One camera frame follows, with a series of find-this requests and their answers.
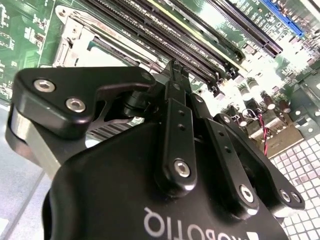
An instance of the ram module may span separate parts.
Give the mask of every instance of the ram module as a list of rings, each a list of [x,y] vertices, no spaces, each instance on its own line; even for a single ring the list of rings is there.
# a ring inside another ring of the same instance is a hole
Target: ram module
[[[232,41],[222,36],[220,32],[218,32],[208,23],[203,21],[198,15],[196,15],[190,8],[184,5],[181,1],[165,0],[165,2],[175,11],[177,11],[183,18],[185,18],[190,24],[197,28],[200,33],[206,34],[218,45],[221,45],[221,47],[232,51],[238,58],[239,62],[242,62],[246,58],[244,53]]]
[[[203,62],[193,57],[193,54],[188,53],[188,47],[182,45],[174,37],[168,38],[156,31],[155,29],[147,26],[144,21],[136,17],[132,12],[127,12],[119,6],[110,1],[103,0],[86,0],[90,4],[97,7],[104,14],[122,24],[122,27],[127,28],[129,31],[134,32],[139,36],[142,42],[147,42],[148,45],[169,55],[170,58],[175,58],[191,70],[191,74],[199,77],[201,80],[211,83],[217,79],[214,68],[208,68]]]
[[[219,75],[217,77],[219,79],[225,78],[226,72],[231,75],[231,67],[229,67],[229,69],[225,69],[227,64],[225,61],[223,62],[223,59],[218,59],[220,57],[219,55],[213,55],[213,52],[207,48],[204,48],[199,43],[198,39],[170,24],[166,19],[163,19],[159,12],[149,9],[150,7],[152,8],[152,6],[149,6],[143,1],[139,0],[123,0],[118,2],[118,4],[125,8],[128,12],[138,15],[141,20],[146,23],[146,25],[154,28],[155,31],[161,32],[169,39],[172,39],[173,37],[176,38],[180,46],[187,46],[183,50],[188,54],[197,57],[197,59],[209,69],[217,72]]]

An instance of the capacitor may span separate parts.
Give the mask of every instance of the capacitor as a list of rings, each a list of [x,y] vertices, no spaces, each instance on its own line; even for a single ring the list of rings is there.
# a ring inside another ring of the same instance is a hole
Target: capacitor
[[[291,108],[290,108],[290,106],[289,106],[289,104],[288,104],[288,102],[286,100],[284,100],[284,99],[280,100],[278,102],[278,105],[279,105],[280,110],[283,113],[288,114],[288,113],[291,112]]]
[[[244,87],[240,90],[240,94],[242,96],[242,99],[244,101],[249,101],[250,99],[252,99],[252,95],[251,92],[249,91],[249,88]]]
[[[247,126],[247,121],[246,121],[245,117],[242,115],[242,113],[239,113],[238,116],[239,116],[239,118],[238,118],[237,122],[238,122],[239,126],[241,126],[241,127]]]
[[[272,98],[269,96],[269,95],[264,95],[262,96],[263,97],[263,101],[266,105],[266,107],[269,109],[269,110],[272,110],[276,107],[276,105],[274,104],[274,101],[272,100]]]
[[[259,84],[256,80],[251,80],[250,82],[248,82],[248,86],[253,92],[260,90]]]

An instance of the ram slot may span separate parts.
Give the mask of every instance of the ram slot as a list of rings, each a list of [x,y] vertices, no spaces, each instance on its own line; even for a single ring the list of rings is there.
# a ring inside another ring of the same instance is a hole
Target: ram slot
[[[142,42],[146,42],[154,48],[156,52],[164,54],[164,56],[168,56],[169,58],[177,59],[191,70],[192,75],[198,77],[200,80],[210,83],[216,78],[211,69],[208,69],[194,57],[184,52],[177,42],[154,32],[143,22],[140,22],[140,19],[134,18],[131,13],[124,12],[109,1],[86,0],[86,2],[95,6],[98,11],[117,21],[118,25],[120,24],[123,29],[139,36],[139,39]]]
[[[213,55],[212,51],[209,51],[199,44],[197,39],[170,24],[159,12],[148,9],[150,6],[144,4],[143,1],[123,0],[121,2],[117,1],[117,4],[121,5],[128,12],[139,15],[146,25],[155,31],[161,32],[168,39],[175,39],[185,52],[197,58],[203,65],[218,74],[219,79],[227,77],[226,69],[224,67],[228,64],[227,62],[222,62],[216,55]]]
[[[199,32],[203,32],[211,37],[217,44],[221,45],[221,47],[234,52],[238,57],[239,62],[245,60],[246,56],[244,53],[232,41],[222,36],[221,33],[202,20],[180,0],[165,0],[165,2],[174,8],[174,10],[181,14],[185,19],[187,19],[193,26],[198,28]]]
[[[272,58],[282,53],[283,49],[230,1],[205,1],[217,10],[227,21],[236,26],[251,42],[264,50]]]

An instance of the robotiq logo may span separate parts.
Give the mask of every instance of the robotiq logo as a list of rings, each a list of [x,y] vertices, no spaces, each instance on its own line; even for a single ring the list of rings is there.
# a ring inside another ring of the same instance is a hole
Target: robotiq logo
[[[200,236],[201,240],[259,240],[258,234],[256,232],[247,232],[248,239],[241,239],[235,236],[230,236],[226,233],[220,232],[217,233],[212,229],[206,229],[203,231],[198,225],[190,224],[187,227],[186,233],[182,230],[182,222],[180,220],[177,221],[177,236],[173,236],[172,233],[172,224],[171,224],[171,217],[166,217],[166,222],[164,219],[156,212],[151,211],[148,207],[145,207],[144,210],[146,211],[146,215],[144,217],[144,229],[146,232],[154,238],[160,238],[164,234],[166,234],[166,238],[168,240],[196,240],[194,238],[195,235]],[[159,229],[151,229],[150,227],[150,220],[153,223],[158,221],[160,228]]]

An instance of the black metal bracket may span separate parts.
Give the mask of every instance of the black metal bracket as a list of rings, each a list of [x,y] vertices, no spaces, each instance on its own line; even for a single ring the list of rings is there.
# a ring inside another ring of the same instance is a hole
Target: black metal bracket
[[[232,214],[247,219],[259,210],[258,196],[237,156],[225,127],[213,121],[205,101],[196,94],[190,99],[198,128],[212,146],[212,161],[218,168],[219,188]]]
[[[275,217],[284,218],[288,214],[291,215],[305,209],[305,201],[297,189],[249,140],[229,116],[222,113],[217,114],[214,120],[225,126],[257,194]]]

